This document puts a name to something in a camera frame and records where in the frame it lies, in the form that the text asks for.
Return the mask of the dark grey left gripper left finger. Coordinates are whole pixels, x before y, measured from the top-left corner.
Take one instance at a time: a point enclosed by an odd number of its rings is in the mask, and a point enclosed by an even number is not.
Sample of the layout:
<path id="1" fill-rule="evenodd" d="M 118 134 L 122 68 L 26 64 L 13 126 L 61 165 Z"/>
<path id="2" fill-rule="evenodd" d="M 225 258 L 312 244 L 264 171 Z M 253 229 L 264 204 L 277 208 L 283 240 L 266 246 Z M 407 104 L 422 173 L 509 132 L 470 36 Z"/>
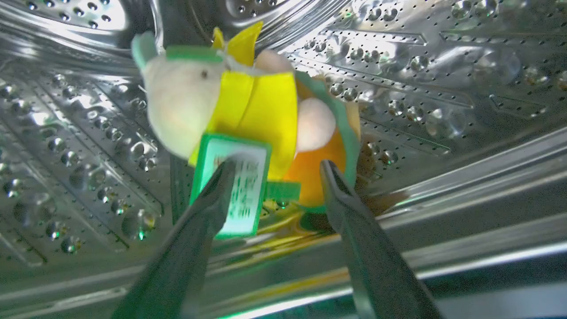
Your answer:
<path id="1" fill-rule="evenodd" d="M 187 297 L 199 295 L 211 244 L 223 228 L 236 174 L 228 159 L 187 208 L 163 247 L 113 312 L 113 319 L 179 319 Z"/>

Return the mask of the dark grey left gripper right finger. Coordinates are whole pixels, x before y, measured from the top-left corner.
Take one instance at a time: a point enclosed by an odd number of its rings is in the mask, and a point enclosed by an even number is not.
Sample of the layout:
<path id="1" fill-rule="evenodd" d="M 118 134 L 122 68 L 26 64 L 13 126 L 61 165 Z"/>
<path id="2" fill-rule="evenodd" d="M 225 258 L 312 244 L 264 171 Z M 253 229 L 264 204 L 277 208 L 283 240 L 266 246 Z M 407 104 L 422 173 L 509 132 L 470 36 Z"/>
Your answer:
<path id="1" fill-rule="evenodd" d="M 427 287 L 349 186 L 338 167 L 320 163 L 326 215 L 340 234 L 361 319 L 441 319 Z"/>

